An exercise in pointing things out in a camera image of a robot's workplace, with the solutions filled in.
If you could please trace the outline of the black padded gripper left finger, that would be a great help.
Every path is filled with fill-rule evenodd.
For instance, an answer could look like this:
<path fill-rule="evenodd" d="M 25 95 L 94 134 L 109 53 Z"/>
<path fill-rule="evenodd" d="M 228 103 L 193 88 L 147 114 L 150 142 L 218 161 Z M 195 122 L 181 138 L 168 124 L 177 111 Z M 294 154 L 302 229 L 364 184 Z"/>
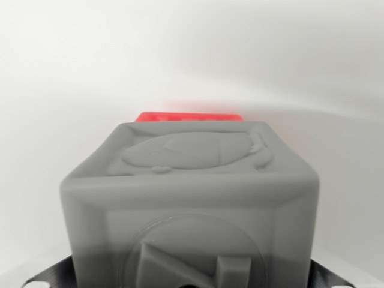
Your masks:
<path fill-rule="evenodd" d="M 74 273 L 72 257 L 68 256 L 31 277 L 22 287 L 27 287 L 29 283 L 34 282 L 48 283 L 50 287 L 75 287 L 76 276 Z"/>

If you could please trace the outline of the black padded gripper right finger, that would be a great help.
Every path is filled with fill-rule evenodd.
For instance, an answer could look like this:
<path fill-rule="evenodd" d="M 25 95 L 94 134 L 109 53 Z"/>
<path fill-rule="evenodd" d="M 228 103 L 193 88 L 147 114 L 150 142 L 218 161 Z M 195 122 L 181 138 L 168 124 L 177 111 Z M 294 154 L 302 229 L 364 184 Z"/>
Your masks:
<path fill-rule="evenodd" d="M 350 267 L 332 259 L 311 259 L 310 287 L 356 287 Z"/>

